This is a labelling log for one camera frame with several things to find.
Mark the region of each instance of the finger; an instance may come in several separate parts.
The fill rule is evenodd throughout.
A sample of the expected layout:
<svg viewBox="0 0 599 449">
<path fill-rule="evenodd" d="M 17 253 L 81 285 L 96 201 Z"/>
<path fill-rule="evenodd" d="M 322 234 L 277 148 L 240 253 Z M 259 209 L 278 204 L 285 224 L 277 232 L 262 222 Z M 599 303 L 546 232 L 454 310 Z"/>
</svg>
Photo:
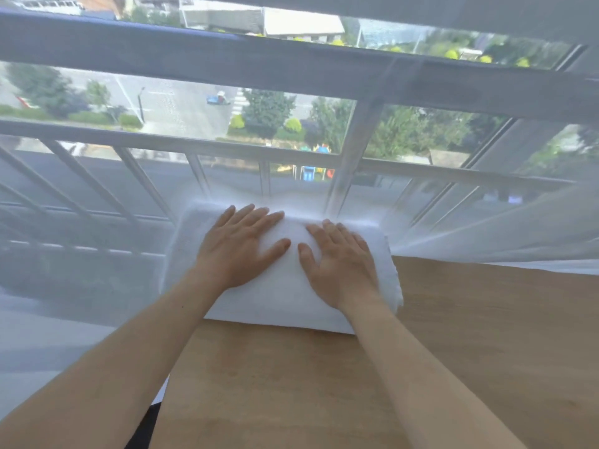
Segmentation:
<svg viewBox="0 0 599 449">
<path fill-rule="evenodd" d="M 266 216 L 268 211 L 268 208 L 258 208 L 257 210 L 253 210 L 241 220 L 241 224 L 250 227 Z"/>
<path fill-rule="evenodd" d="M 260 255 L 257 260 L 258 274 L 266 271 L 268 266 L 285 255 L 285 252 L 287 252 L 290 245 L 291 240 L 289 238 L 283 238 L 275 242 L 264 254 Z"/>
<path fill-rule="evenodd" d="M 235 206 L 231 205 L 221 214 L 214 226 L 222 227 L 233 216 L 233 214 L 235 214 Z"/>
<path fill-rule="evenodd" d="M 331 238 L 329 238 L 329 235 L 326 234 L 324 228 L 319 227 L 316 224 L 308 224 L 307 226 L 305 226 L 305 229 L 308 230 L 308 233 L 314 237 L 316 243 L 318 244 L 318 247 L 320 247 L 320 250 L 323 250 L 324 248 L 326 248 L 326 246 L 333 243 Z"/>
<path fill-rule="evenodd" d="M 243 219 L 245 216 L 247 216 L 249 213 L 251 213 L 254 209 L 255 205 L 253 203 L 250 203 L 247 206 L 244 206 L 242 209 L 240 209 L 239 211 L 237 211 L 228 221 L 229 225 L 234 225 L 237 222 L 239 222 L 241 219 Z"/>
<path fill-rule="evenodd" d="M 358 246 L 360 246 L 360 249 L 362 249 L 365 252 L 370 252 L 370 247 L 368 247 L 368 244 L 366 243 L 366 241 L 364 241 L 364 238 L 362 236 L 360 236 L 356 232 L 353 232 L 352 236 L 358 243 Z"/>
<path fill-rule="evenodd" d="M 337 226 L 333 224 L 333 222 L 331 222 L 329 219 L 324 219 L 322 221 L 322 226 L 325 229 L 326 234 L 329 235 L 329 238 L 331 238 L 335 244 L 343 243 L 343 235 L 341 234 Z"/>
<path fill-rule="evenodd" d="M 254 224 L 254 228 L 256 229 L 256 233 L 260 236 L 261 234 L 265 234 L 269 231 L 273 226 L 275 226 L 282 218 L 285 217 L 285 213 L 283 211 L 274 212 L 272 214 L 268 214 L 261 218 L 258 222 Z"/>
<path fill-rule="evenodd" d="M 299 263 L 301 264 L 306 276 L 310 277 L 318 268 L 312 249 L 305 242 L 300 242 L 298 244 L 298 253 L 300 255 Z"/>
<path fill-rule="evenodd" d="M 339 230 L 341 236 L 343 236 L 343 239 L 345 239 L 349 243 L 349 245 L 353 245 L 355 247 L 358 246 L 356 238 L 352 236 L 352 234 L 349 232 L 345 225 L 343 225 L 342 223 L 337 224 L 337 230 Z"/>
</svg>

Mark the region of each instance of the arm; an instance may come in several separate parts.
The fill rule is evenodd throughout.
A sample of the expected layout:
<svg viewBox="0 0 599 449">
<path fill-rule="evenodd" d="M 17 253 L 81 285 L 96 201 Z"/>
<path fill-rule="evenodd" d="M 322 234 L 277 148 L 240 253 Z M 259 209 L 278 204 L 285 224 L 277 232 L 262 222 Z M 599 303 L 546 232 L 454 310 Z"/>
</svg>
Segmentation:
<svg viewBox="0 0 599 449">
<path fill-rule="evenodd" d="M 214 301 L 258 276 L 289 248 L 258 255 L 259 236 L 283 218 L 232 206 L 209 231 L 196 264 L 168 293 L 112 332 L 0 422 L 2 449 L 114 449 L 133 435 Z"/>
<path fill-rule="evenodd" d="M 310 284 L 347 317 L 414 447 L 524 448 L 393 315 L 378 292 L 366 242 L 328 220 L 323 228 L 307 228 L 322 250 L 322 260 L 316 264 L 310 247 L 298 246 Z"/>
</svg>

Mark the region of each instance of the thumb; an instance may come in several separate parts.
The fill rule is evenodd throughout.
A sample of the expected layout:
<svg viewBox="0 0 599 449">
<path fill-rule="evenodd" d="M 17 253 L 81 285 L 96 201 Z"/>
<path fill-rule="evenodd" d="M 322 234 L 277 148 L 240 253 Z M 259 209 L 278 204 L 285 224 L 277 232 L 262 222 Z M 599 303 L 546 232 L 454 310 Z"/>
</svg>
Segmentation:
<svg viewBox="0 0 599 449">
<path fill-rule="evenodd" d="M 303 268 L 306 276 L 310 277 L 310 275 L 317 268 L 312 249 L 306 243 L 301 242 L 298 244 L 298 252 L 300 255 L 299 262 L 301 263 L 301 267 Z"/>
<path fill-rule="evenodd" d="M 264 254 L 260 255 L 257 260 L 259 273 L 266 271 L 268 266 L 280 259 L 287 252 L 289 246 L 291 246 L 291 240 L 283 238 L 275 242 Z"/>
</svg>

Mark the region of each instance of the forearm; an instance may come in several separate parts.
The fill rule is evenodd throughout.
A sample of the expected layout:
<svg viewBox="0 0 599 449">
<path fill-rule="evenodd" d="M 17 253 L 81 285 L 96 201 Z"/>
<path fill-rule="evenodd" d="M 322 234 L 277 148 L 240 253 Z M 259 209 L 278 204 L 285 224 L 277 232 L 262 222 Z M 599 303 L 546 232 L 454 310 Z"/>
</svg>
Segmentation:
<svg viewBox="0 0 599 449">
<path fill-rule="evenodd" d="M 524 447 L 408 332 L 384 301 L 353 306 L 346 315 L 415 448 Z"/>
<path fill-rule="evenodd" d="M 16 408 L 0 422 L 0 446 L 124 447 L 221 292 L 198 280 L 188 274 Z"/>
</svg>

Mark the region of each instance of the person's left hand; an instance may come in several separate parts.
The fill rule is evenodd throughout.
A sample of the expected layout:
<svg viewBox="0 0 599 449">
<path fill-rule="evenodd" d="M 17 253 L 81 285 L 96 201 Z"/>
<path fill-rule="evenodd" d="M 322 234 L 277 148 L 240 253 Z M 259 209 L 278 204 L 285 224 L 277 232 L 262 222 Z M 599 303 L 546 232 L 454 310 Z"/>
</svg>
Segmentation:
<svg viewBox="0 0 599 449">
<path fill-rule="evenodd" d="M 260 236 L 284 216 L 283 211 L 268 214 L 268 208 L 256 210 L 254 205 L 237 212 L 235 206 L 230 206 L 206 234 L 190 272 L 214 281 L 223 292 L 249 282 L 282 257 L 291 245 L 290 239 L 283 238 L 258 254 Z"/>
</svg>

